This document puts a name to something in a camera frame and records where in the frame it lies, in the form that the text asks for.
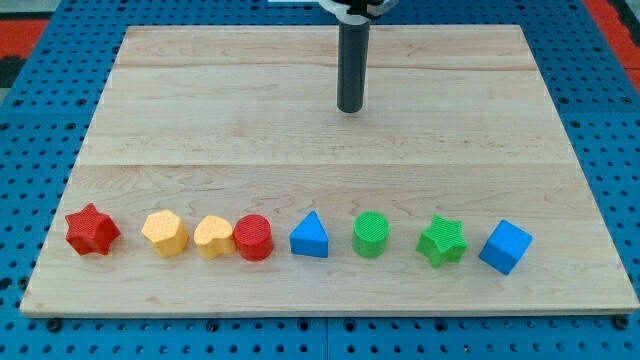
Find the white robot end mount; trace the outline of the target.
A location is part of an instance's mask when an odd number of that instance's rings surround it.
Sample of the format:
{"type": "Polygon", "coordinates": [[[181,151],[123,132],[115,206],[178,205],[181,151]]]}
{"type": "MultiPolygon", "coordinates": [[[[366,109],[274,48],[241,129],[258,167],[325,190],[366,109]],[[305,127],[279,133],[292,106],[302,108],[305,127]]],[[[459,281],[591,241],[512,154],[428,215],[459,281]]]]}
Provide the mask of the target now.
{"type": "Polygon", "coordinates": [[[362,25],[389,12],[399,0],[319,0],[318,4],[348,25],[362,25]]]}

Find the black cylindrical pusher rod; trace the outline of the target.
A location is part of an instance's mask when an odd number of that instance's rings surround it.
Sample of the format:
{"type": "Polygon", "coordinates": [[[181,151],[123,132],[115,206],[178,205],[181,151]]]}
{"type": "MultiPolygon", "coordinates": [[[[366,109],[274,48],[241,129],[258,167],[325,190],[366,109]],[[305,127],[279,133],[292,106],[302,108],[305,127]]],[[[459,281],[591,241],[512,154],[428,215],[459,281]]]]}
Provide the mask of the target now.
{"type": "Polygon", "coordinates": [[[370,23],[339,24],[337,107],[356,113],[364,102],[370,23]]]}

